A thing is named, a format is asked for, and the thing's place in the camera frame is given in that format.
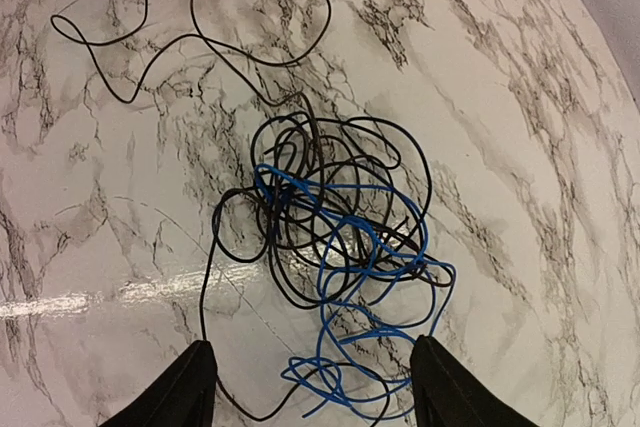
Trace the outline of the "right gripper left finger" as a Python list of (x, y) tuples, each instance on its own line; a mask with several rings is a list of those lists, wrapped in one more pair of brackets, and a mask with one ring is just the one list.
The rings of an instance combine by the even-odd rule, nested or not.
[(217, 362), (209, 341), (197, 340), (104, 427), (212, 426)]

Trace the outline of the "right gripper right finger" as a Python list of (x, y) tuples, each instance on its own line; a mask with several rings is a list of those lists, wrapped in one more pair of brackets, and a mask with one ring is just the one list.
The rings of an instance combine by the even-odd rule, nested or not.
[(419, 427), (535, 427), (493, 395), (432, 336), (418, 337), (410, 368)]

